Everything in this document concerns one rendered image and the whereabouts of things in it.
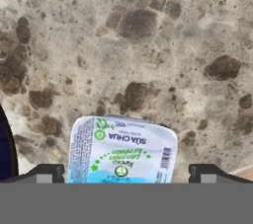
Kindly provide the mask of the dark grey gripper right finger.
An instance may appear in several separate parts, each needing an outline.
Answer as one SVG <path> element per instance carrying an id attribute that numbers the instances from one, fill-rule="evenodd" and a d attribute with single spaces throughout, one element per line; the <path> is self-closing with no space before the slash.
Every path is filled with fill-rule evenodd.
<path id="1" fill-rule="evenodd" d="M 191 164 L 189 174 L 190 184 L 251 184 L 251 181 L 230 175 L 214 164 Z"/>

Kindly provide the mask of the dark blue plate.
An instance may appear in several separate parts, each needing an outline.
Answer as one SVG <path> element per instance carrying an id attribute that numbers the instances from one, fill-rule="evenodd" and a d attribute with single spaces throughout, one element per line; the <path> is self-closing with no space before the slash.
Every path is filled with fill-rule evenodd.
<path id="1" fill-rule="evenodd" d="M 0 105 L 0 181 L 19 175 L 14 137 L 7 116 Z"/>

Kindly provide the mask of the tan wooden board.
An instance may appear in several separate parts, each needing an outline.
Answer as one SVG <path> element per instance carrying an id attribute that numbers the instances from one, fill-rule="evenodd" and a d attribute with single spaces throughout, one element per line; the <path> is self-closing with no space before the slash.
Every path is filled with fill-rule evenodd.
<path id="1" fill-rule="evenodd" d="M 243 168 L 231 172 L 232 175 L 253 182 L 253 165 L 248 165 Z"/>

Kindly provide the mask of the white yogurt container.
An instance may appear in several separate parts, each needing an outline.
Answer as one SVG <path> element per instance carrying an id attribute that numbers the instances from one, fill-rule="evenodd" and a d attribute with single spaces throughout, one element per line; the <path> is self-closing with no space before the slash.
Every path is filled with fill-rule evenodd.
<path id="1" fill-rule="evenodd" d="M 169 184 L 178 150 L 176 133 L 143 119 L 82 116 L 71 129 L 70 184 Z"/>

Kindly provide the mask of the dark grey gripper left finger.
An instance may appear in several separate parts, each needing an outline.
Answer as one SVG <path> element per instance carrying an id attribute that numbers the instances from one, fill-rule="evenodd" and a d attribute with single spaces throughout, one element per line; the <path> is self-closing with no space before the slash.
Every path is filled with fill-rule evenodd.
<path id="1" fill-rule="evenodd" d="M 26 174 L 3 181 L 8 183 L 28 184 L 63 184 L 64 166 L 62 164 L 39 164 Z"/>

